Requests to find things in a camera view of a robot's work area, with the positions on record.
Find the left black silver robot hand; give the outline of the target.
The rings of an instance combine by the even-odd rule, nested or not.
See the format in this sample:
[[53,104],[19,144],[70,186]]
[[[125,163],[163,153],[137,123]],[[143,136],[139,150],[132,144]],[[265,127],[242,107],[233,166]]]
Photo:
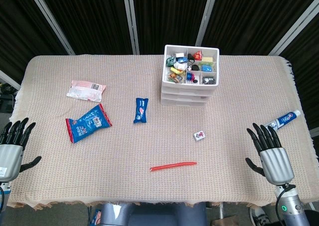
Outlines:
[[9,122],[0,131],[0,181],[11,182],[18,175],[37,165],[42,157],[37,156],[29,163],[22,163],[29,136],[36,123],[28,123],[28,118]]

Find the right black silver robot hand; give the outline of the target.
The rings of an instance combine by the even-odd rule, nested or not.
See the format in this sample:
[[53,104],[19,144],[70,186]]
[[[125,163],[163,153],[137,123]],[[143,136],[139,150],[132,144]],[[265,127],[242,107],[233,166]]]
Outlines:
[[273,128],[252,124],[255,130],[247,128],[262,166],[255,165],[250,158],[245,161],[250,169],[262,175],[275,186],[289,184],[295,177],[288,154]]

